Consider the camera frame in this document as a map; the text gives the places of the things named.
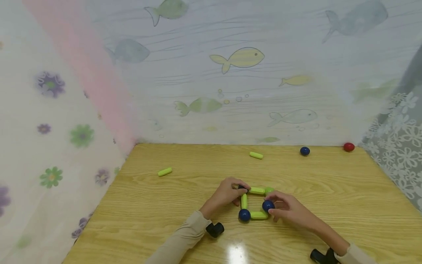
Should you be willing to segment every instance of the right hand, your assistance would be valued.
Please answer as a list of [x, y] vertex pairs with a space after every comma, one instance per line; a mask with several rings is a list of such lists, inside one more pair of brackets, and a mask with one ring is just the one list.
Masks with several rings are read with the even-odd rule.
[[281, 218], [309, 231], [314, 231], [322, 222], [321, 219], [290, 194], [273, 191], [264, 199], [271, 200], [276, 207], [275, 209], [268, 210], [268, 213], [274, 216], [274, 222], [277, 222]]

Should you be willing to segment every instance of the pink stripe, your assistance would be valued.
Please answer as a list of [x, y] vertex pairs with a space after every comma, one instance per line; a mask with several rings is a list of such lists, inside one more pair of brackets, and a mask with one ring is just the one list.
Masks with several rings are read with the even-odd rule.
[[135, 144], [123, 102], [130, 96], [80, 0], [22, 0], [70, 64], [103, 121], [128, 154]]

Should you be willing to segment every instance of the left hand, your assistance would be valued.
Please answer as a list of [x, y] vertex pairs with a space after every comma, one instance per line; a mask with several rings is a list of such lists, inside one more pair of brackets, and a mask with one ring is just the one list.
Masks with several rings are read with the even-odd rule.
[[[235, 185], [241, 185], [246, 189], [236, 189]], [[221, 181], [220, 186], [199, 210], [202, 215], [209, 219], [211, 214], [218, 208], [233, 202], [236, 206], [240, 205], [239, 196], [245, 194], [251, 187], [244, 181], [229, 177]]]

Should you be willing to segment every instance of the white flower pattern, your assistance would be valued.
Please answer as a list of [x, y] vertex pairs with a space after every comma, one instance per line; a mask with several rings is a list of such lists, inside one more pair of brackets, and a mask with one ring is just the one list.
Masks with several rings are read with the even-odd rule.
[[391, 96], [360, 146], [422, 212], [422, 104], [414, 92]]

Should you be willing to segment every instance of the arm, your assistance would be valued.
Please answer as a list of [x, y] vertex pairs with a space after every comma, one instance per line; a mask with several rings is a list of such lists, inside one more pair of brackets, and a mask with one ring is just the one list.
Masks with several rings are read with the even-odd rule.
[[265, 200], [271, 200], [275, 204], [276, 208], [268, 211], [270, 215], [274, 216], [275, 222], [282, 218], [316, 234], [334, 250], [335, 257], [340, 263], [376, 264], [372, 258], [354, 244], [347, 242], [292, 195], [274, 191], [268, 194]]
[[[246, 189], [234, 189], [242, 185]], [[220, 207], [233, 202], [239, 206], [239, 196], [251, 187], [241, 180], [227, 178], [220, 183], [215, 193], [198, 211], [195, 211], [164, 244], [159, 247], [145, 264], [178, 264], [188, 249], [193, 248], [204, 236], [205, 228], [211, 224], [211, 216]]]

